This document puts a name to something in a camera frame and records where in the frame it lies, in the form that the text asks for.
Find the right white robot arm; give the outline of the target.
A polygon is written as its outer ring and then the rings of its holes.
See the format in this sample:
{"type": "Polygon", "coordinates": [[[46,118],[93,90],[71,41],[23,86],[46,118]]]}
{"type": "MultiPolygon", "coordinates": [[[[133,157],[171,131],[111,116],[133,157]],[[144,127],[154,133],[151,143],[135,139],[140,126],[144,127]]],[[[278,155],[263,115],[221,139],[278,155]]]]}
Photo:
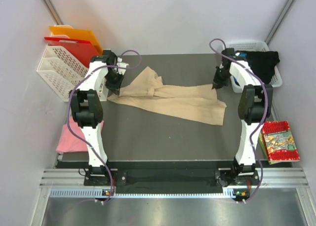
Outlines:
{"type": "Polygon", "coordinates": [[[256,146],[264,122],[271,114],[273,88],[253,73],[245,55],[233,48],[224,48],[220,55],[222,63],[216,68],[213,88],[226,86],[230,77],[242,88],[237,109],[242,127],[240,144],[227,180],[240,185],[256,177],[256,146]]]}

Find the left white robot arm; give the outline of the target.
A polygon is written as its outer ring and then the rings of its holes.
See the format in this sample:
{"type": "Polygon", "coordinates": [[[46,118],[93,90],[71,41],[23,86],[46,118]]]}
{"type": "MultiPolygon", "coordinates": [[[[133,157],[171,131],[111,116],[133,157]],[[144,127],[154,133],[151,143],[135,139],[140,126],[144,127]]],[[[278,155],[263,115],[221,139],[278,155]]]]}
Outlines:
{"type": "Polygon", "coordinates": [[[86,186],[113,186],[101,137],[103,108],[98,90],[104,84],[109,91],[119,95],[128,66],[110,49],[104,50],[101,55],[90,59],[86,76],[69,94],[68,112],[82,131],[81,141],[88,148],[89,161],[85,167],[84,180],[86,186]]]}

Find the beige t shirt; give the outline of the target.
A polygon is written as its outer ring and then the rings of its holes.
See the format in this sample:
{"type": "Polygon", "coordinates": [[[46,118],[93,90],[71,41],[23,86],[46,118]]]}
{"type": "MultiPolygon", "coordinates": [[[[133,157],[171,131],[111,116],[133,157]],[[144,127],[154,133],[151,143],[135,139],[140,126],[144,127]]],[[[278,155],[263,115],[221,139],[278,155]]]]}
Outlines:
{"type": "Polygon", "coordinates": [[[212,84],[177,86],[163,84],[162,77],[146,67],[130,85],[108,101],[149,112],[222,126],[225,102],[218,100],[212,84]]]}

